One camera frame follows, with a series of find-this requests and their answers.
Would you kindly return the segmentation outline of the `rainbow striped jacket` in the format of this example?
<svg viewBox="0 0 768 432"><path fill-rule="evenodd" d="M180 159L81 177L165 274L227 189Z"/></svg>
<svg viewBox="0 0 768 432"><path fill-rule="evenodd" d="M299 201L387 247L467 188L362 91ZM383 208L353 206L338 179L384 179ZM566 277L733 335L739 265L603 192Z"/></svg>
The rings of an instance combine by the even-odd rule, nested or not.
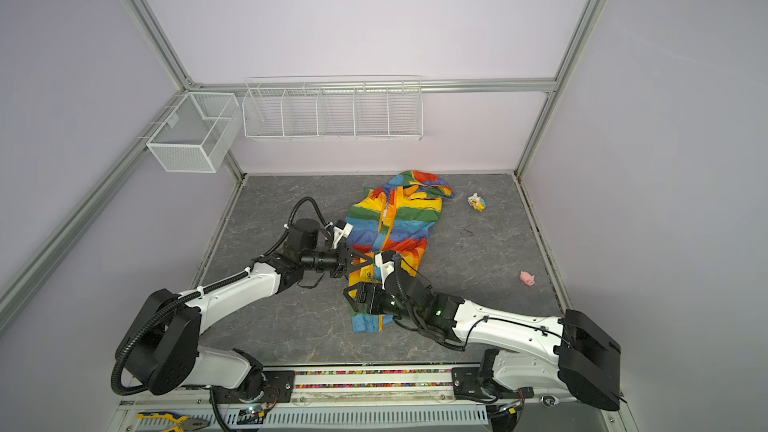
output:
<svg viewBox="0 0 768 432"><path fill-rule="evenodd" d="M454 341L451 320L439 316L446 298L429 290L418 276L426 252L430 229L439 221L445 199L453 197L450 185L440 177L406 171L389 182L368 191L366 198L350 207L346 222L353 226L348 243L369 258L380 255L391 261L395 273L389 274L374 263L349 274L351 287L373 283L382 291L376 297L382 304L370 310L351 313L355 332L380 332L389 323L413 323L423 335Z"/></svg>

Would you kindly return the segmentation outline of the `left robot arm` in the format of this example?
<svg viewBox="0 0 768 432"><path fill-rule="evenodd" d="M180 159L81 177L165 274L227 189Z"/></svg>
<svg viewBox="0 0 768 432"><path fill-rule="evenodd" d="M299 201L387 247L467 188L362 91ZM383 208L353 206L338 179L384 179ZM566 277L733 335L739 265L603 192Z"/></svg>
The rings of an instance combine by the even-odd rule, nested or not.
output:
<svg viewBox="0 0 768 432"><path fill-rule="evenodd" d="M352 243L356 228L350 218L331 222L322 213L300 218L292 211L281 236L243 270L181 293L153 292L116 349L113 393L159 396L190 387L228 391L242 402L262 397L260 361L240 349L202 346L200 336L251 303L303 287L306 272L337 278L370 265Z"/></svg>

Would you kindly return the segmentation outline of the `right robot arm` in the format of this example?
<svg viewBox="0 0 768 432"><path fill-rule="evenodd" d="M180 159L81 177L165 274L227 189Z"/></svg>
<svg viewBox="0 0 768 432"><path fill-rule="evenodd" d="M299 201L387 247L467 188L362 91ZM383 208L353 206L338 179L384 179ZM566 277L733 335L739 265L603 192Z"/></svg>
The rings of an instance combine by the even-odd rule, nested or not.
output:
<svg viewBox="0 0 768 432"><path fill-rule="evenodd" d="M532 388L619 410L621 347L588 315L568 309L561 316L536 317L492 309L438 292L404 265L396 257L382 263L381 282L347 287L352 309L406 319L411 330L450 350L488 346L485 379L498 389Z"/></svg>

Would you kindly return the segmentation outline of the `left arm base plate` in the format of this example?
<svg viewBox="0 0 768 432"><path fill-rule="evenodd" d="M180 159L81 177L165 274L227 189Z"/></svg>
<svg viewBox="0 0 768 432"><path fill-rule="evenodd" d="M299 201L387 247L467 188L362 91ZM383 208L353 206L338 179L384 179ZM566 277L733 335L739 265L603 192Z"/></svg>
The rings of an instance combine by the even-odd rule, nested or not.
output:
<svg viewBox="0 0 768 432"><path fill-rule="evenodd" d="M251 373L235 389L215 387L219 404L287 403L291 400L296 374L293 370L265 370Z"/></svg>

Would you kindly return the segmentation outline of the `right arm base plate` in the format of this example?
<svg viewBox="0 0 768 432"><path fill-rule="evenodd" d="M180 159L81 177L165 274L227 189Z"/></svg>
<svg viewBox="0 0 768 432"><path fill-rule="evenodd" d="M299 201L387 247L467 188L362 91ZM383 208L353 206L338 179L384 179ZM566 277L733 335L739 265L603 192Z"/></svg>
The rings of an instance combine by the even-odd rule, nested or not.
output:
<svg viewBox="0 0 768 432"><path fill-rule="evenodd" d="M479 403L495 403L505 399L530 399L533 389L509 389L492 377L491 369L480 366L454 366L451 368L453 396L456 399Z"/></svg>

